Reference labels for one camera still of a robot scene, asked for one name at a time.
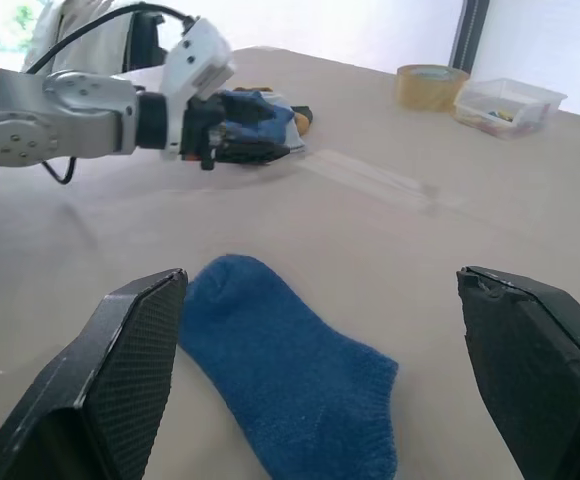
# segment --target packing tape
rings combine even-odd
[[[454,99],[470,77],[443,65],[405,65],[397,71],[397,101],[412,110],[454,111]]]

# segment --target blue cloth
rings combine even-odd
[[[273,479],[392,480],[397,364],[326,325],[266,265],[210,263],[179,332]]]
[[[273,112],[272,118],[252,123],[237,123],[227,120],[226,131],[231,140],[238,142],[266,141],[277,145],[285,143],[286,125],[290,120],[294,120],[294,112],[292,110],[269,104],[265,101],[261,92],[225,91],[223,95],[236,100],[248,100],[261,105],[265,110]]]

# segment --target plastic container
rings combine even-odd
[[[541,130],[568,98],[507,78],[466,82],[455,98],[455,118],[495,137],[511,139]]]

